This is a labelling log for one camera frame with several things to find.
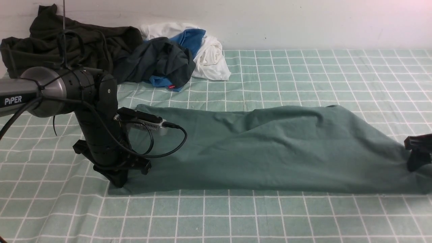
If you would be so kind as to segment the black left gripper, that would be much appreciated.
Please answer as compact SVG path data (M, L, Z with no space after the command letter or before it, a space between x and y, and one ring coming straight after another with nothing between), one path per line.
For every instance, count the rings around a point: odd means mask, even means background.
M94 171L117 188L128 181L130 170L148 174L150 161L131 149L126 124L114 119L118 110L116 80L109 74L76 73L76 77L80 92L74 114L85 140L76 142L74 151L84 155Z

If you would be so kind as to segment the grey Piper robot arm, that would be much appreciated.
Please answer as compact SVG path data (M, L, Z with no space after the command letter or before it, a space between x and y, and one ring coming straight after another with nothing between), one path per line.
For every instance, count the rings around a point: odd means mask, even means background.
M118 108L113 76L33 67L1 80L1 116L73 112L77 154L120 193L179 189L431 192L431 136L391 139L341 106L210 112Z

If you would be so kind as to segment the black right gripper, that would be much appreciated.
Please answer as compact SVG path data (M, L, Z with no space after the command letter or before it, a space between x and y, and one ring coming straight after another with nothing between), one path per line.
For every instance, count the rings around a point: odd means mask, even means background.
M404 140L406 150L410 151L406 163L409 172L415 172L424 165L431 164L432 134L408 136Z

